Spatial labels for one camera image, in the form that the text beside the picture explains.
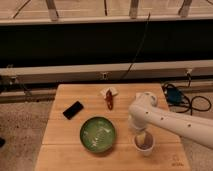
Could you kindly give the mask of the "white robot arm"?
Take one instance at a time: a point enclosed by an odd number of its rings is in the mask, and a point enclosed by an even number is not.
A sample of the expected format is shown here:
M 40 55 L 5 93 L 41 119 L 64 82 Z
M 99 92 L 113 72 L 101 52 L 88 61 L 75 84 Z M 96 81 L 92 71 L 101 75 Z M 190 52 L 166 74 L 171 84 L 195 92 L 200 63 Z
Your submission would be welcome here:
M 130 123 L 143 129 L 147 123 L 213 149 L 213 120 L 163 110 L 152 92 L 137 93 L 129 106 Z

